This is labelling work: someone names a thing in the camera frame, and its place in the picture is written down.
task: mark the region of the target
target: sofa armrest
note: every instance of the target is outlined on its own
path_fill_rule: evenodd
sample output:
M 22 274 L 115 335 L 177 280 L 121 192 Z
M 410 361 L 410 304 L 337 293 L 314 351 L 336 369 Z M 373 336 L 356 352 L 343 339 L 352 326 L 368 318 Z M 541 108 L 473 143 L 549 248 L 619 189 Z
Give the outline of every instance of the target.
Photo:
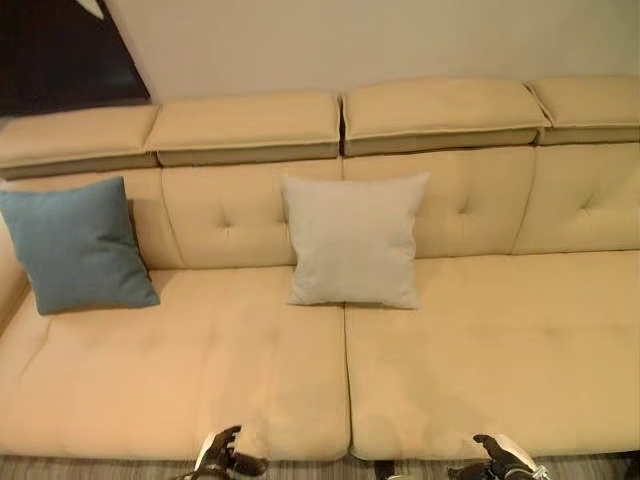
M 16 258 L 9 230 L 0 215 L 0 333 L 27 286 L 27 273 Z

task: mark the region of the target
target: blue pillow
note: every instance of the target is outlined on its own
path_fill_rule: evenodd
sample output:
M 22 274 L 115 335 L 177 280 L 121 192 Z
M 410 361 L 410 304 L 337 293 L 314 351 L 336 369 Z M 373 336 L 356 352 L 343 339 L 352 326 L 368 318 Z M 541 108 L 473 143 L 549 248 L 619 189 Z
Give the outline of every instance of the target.
M 122 177 L 62 192 L 0 191 L 0 212 L 41 315 L 160 303 L 136 247 Z

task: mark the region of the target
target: sofa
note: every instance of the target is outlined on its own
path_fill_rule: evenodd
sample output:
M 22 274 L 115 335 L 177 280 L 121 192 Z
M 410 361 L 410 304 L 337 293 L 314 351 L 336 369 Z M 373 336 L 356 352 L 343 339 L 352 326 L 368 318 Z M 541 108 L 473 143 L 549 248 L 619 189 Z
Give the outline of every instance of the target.
M 640 449 L 639 92 L 427 78 L 14 120 L 0 188 L 122 176 L 160 305 L 39 315 L 0 221 L 0 452 L 188 459 L 233 424 L 274 460 Z M 415 172 L 421 307 L 289 304 L 281 175 Z

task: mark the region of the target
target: backrest cushion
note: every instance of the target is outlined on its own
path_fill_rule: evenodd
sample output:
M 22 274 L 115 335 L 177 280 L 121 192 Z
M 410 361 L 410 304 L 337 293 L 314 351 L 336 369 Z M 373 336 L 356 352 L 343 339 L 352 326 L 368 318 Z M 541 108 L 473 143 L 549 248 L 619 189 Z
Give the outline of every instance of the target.
M 513 253 L 640 248 L 640 144 L 536 148 Z
M 430 172 L 414 227 L 416 258 L 508 254 L 533 175 L 532 147 L 357 157 L 345 180 Z
M 148 269 L 181 268 L 173 230 L 162 196 L 160 169 L 121 170 L 109 173 L 81 173 L 4 182 L 7 191 L 53 192 L 82 187 L 108 178 L 124 178 L 131 220 L 140 256 Z
M 340 180 L 341 161 L 164 169 L 165 200 L 185 266 L 294 265 L 282 174 Z

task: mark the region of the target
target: headrest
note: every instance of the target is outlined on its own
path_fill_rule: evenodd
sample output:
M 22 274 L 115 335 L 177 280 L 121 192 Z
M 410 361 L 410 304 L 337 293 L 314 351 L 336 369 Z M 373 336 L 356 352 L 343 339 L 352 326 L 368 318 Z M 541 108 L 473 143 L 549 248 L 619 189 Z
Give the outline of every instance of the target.
M 423 78 L 355 89 L 344 99 L 347 156 L 524 145 L 548 124 L 519 82 Z
M 640 77 L 548 78 L 529 88 L 551 121 L 542 145 L 640 141 Z
M 335 158 L 339 123 L 325 92 L 185 100 L 162 107 L 147 148 L 165 166 Z
M 157 166 L 144 142 L 157 107 L 106 107 L 19 117 L 0 131 L 7 179 Z

